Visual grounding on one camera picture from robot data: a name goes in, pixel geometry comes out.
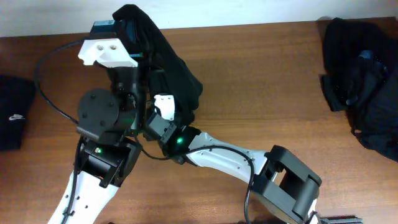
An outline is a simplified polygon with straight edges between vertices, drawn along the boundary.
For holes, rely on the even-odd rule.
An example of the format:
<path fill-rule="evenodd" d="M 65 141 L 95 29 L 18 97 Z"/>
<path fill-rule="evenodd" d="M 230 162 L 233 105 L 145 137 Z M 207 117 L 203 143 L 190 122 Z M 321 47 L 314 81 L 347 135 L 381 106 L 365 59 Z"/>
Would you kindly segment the black t-shirt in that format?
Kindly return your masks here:
<path fill-rule="evenodd" d="M 113 13 L 115 20 L 134 20 L 142 27 L 154 50 L 165 62 L 165 82 L 177 100 L 181 111 L 181 124 L 189 125 L 194 119 L 194 111 L 199 107 L 199 97 L 203 84 L 192 74 L 186 63 L 175 53 L 163 33 L 152 19 L 137 5 L 126 4 Z"/>

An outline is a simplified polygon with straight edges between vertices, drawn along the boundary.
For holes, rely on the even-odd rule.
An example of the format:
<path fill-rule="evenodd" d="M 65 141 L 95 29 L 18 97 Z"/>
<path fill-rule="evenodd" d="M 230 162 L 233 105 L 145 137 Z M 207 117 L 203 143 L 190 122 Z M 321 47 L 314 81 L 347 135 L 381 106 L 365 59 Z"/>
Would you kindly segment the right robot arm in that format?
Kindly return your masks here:
<path fill-rule="evenodd" d="M 245 182 L 244 217 L 249 199 L 256 197 L 282 223 L 362 223 L 354 215 L 321 217 L 316 204 L 321 178 L 288 149 L 250 150 L 219 141 L 191 126 L 181 126 L 169 113 L 153 107 L 146 111 L 145 128 L 155 139 L 164 160 L 218 170 Z"/>

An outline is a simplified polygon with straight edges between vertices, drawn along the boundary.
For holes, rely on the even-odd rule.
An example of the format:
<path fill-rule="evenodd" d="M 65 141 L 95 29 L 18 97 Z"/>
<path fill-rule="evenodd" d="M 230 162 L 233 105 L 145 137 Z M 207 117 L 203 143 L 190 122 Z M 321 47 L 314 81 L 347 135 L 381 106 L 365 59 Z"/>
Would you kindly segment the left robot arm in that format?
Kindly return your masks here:
<path fill-rule="evenodd" d="M 97 21 L 79 42 L 84 65 L 106 69 L 110 89 L 87 91 L 78 104 L 80 135 L 73 171 L 50 223 L 94 223 L 137 162 L 147 103 L 133 21 Z"/>

